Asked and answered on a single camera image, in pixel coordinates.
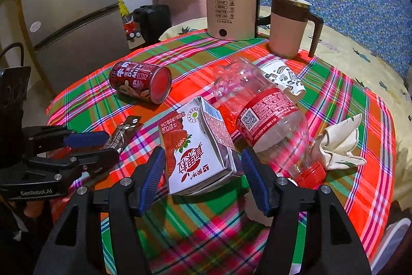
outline brown mug lid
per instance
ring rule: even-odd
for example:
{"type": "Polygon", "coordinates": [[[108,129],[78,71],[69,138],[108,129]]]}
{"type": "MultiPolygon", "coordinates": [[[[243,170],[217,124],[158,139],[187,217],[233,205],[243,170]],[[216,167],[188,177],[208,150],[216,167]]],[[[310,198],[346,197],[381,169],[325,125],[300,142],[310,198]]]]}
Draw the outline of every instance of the brown mug lid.
{"type": "Polygon", "coordinates": [[[309,9],[310,6],[312,5],[305,0],[274,0],[274,1],[285,2],[287,4],[299,6],[299,7],[306,8],[306,9],[309,9]]]}

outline plastic bottle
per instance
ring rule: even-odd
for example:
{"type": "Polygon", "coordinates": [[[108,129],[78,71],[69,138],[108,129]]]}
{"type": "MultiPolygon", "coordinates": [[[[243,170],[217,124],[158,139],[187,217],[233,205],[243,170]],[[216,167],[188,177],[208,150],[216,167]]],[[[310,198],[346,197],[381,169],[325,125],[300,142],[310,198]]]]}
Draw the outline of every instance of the plastic bottle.
{"type": "Polygon", "coordinates": [[[305,115],[257,66],[236,57],[228,66],[215,67],[214,77],[218,104],[236,120],[261,162],[285,169],[300,187],[322,183],[325,171],[310,156],[305,115]]]}

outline pink container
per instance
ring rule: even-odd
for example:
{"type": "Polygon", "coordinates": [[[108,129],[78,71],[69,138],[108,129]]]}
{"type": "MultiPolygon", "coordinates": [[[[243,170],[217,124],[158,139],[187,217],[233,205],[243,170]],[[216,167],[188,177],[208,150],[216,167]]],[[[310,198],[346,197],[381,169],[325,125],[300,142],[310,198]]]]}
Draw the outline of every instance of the pink container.
{"type": "Polygon", "coordinates": [[[206,17],[206,0],[157,0],[157,2],[169,7],[174,26],[187,20],[206,17]]]}

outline black cable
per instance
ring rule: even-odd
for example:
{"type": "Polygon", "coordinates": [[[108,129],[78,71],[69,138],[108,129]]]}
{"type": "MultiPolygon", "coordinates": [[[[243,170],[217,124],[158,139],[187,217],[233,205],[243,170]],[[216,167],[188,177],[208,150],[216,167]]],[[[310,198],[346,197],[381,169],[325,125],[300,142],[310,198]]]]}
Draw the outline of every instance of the black cable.
{"type": "Polygon", "coordinates": [[[12,44],[8,45],[6,48],[4,48],[3,52],[0,54],[0,59],[3,57],[5,53],[7,53],[10,49],[14,47],[19,47],[20,48],[20,55],[21,55],[21,66],[24,65],[24,47],[21,42],[13,42],[12,44]]]}

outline sticker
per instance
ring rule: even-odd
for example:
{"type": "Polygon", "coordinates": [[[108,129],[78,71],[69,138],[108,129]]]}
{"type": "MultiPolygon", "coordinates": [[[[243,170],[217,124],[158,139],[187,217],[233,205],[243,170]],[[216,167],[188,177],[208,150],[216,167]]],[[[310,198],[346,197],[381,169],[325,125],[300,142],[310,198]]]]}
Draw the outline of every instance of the sticker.
{"type": "Polygon", "coordinates": [[[278,88],[257,94],[240,112],[236,127],[254,146],[280,119],[298,111],[298,107],[278,88]]]}
{"type": "Polygon", "coordinates": [[[35,21],[30,26],[30,32],[37,32],[40,29],[40,26],[42,26],[42,23],[40,21],[35,21]]]}
{"type": "Polygon", "coordinates": [[[188,121],[191,123],[197,123],[197,120],[199,119],[199,110],[200,109],[198,107],[192,108],[187,114],[188,121]]]}

